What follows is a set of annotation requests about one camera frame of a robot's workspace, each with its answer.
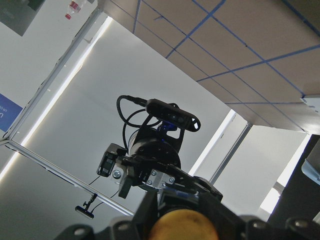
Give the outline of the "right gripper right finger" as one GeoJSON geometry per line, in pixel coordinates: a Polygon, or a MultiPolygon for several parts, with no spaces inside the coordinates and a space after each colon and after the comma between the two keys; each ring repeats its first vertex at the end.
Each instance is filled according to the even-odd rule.
{"type": "Polygon", "coordinates": [[[236,215],[211,193],[200,193],[198,211],[205,215],[216,228],[220,240],[246,240],[246,226],[252,215],[236,215]]]}

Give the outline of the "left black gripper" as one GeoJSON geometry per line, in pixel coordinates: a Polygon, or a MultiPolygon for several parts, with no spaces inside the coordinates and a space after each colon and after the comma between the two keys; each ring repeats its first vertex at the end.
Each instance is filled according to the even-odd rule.
{"type": "Polygon", "coordinates": [[[218,200],[223,195],[206,179],[191,176],[181,169],[179,151],[185,130],[170,124],[157,129],[142,127],[133,135],[130,149],[113,145],[113,179],[119,184],[118,196],[125,199],[131,187],[158,192],[175,189],[185,193],[210,193],[218,200]],[[167,135],[179,130],[178,138],[167,135]]]}

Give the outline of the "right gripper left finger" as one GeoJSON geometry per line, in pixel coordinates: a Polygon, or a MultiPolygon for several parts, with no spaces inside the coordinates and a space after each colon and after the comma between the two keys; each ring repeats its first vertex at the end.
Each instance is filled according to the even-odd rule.
{"type": "Polygon", "coordinates": [[[158,220],[158,196],[149,191],[134,216],[117,217],[110,222],[110,240],[146,240],[158,220]]]}

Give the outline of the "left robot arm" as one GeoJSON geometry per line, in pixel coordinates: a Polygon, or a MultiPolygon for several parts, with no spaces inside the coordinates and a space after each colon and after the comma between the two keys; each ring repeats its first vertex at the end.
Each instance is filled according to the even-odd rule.
{"type": "Polygon", "coordinates": [[[116,163],[125,168],[119,197],[125,199],[131,187],[139,186],[145,191],[154,192],[172,188],[191,194],[211,193],[219,201],[222,200],[222,193],[210,182],[181,169],[179,150],[185,131],[180,129],[178,138],[167,134],[177,129],[164,124],[157,129],[142,127],[132,134],[129,155],[125,156],[119,151],[116,158],[116,163]]]}

